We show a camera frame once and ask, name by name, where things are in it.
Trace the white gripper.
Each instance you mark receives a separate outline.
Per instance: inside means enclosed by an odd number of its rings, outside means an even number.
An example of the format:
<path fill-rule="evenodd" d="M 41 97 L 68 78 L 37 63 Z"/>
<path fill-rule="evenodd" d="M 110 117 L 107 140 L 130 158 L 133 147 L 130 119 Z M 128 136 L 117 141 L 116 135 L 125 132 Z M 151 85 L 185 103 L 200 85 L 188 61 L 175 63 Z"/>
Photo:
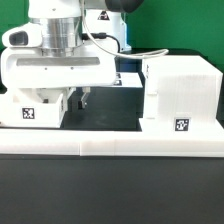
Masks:
<path fill-rule="evenodd" d="M 91 86 L 112 85 L 114 57 L 93 45 L 82 45 L 71 57 L 45 57 L 36 48 L 7 48 L 1 55 L 1 77 L 7 88 L 83 87 L 78 108 L 84 109 Z"/>

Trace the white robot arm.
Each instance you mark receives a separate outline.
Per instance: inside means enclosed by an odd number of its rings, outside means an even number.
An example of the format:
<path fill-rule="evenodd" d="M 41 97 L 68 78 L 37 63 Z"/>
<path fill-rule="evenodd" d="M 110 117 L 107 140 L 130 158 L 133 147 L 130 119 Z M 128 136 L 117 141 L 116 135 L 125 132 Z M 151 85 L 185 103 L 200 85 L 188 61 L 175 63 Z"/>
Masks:
<path fill-rule="evenodd" d="M 1 78 L 6 92 L 0 103 L 45 105 L 82 90 L 86 104 L 96 86 L 114 83 L 117 52 L 91 35 L 88 10 L 131 13 L 144 0 L 29 0 L 29 22 L 2 35 Z"/>

